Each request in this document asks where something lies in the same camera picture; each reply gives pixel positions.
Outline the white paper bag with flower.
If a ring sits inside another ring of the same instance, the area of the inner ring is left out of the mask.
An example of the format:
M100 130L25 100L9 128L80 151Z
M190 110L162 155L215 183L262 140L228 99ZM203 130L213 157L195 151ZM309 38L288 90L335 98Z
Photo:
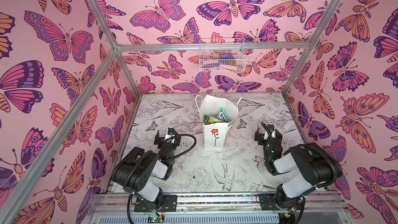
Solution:
M200 122L202 124L202 133L205 150L221 151L227 139L228 132L232 128L238 117L238 107L242 98L236 103L228 99L207 95L202 97L197 95L195 98L196 107L199 111ZM220 122L206 125L204 123L204 115L214 116L217 118L221 109L224 109L229 120L228 123Z

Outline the teal Fox's fruits bag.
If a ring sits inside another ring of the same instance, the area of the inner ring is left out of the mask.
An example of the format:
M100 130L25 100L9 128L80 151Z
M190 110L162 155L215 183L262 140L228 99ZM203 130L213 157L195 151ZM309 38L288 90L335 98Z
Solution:
M220 112L219 112L219 114L217 116L217 119L219 119L222 122L226 122L226 123L229 122L229 120L227 118L227 115L226 115L226 112L225 112L225 110L223 108L220 110Z

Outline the green Fox's spring tea bag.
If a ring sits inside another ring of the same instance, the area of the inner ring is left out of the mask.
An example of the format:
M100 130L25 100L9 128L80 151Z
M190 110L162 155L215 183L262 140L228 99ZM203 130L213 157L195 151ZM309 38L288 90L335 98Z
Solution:
M214 116L207 116L207 115L204 115L204 123L205 123L206 125L208 125L208 124L214 124L214 123L220 123L220 122L222 122L222 121L221 121L220 119L214 117Z

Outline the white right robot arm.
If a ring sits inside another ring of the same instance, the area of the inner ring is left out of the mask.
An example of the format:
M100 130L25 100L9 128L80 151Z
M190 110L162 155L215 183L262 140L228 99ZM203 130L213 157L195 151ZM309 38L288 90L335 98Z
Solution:
M264 165L273 175L282 175L298 169L299 173L280 184L271 201L265 203L277 209L289 209L301 198L334 184L343 175L340 164L316 143L298 144L287 151L282 148L282 134L273 126L262 123L265 132L258 129L254 140L263 147Z

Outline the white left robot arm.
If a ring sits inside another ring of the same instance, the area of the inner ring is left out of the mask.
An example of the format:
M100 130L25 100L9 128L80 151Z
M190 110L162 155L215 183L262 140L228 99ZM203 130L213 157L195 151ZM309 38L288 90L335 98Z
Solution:
M165 197L163 190L150 179L169 179L175 164L174 151L181 138L174 128L168 128L165 137L156 134L154 144L158 152L134 147L114 168L111 179L123 190L137 198L136 212L174 209L175 197Z

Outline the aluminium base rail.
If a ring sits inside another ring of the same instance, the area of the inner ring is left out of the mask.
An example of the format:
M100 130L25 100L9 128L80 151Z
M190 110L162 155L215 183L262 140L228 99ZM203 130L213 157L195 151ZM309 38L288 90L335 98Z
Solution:
M128 194L97 195L89 224L352 224L343 197L319 191L292 207L276 206L272 192L164 194L159 210Z

